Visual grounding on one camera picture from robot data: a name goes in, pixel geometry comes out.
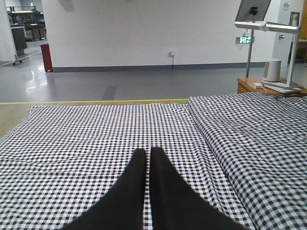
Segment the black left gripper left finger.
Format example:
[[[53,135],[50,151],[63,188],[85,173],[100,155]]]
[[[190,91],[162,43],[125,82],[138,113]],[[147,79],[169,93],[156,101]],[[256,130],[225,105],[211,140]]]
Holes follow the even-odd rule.
[[[134,150],[122,175],[89,210],[63,230],[142,230],[146,152]]]

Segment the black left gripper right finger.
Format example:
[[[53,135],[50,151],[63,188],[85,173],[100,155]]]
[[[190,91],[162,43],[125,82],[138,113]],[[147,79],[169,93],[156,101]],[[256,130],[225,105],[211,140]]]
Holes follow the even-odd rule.
[[[150,203],[155,230],[243,230],[185,182],[163,148],[150,155]]]

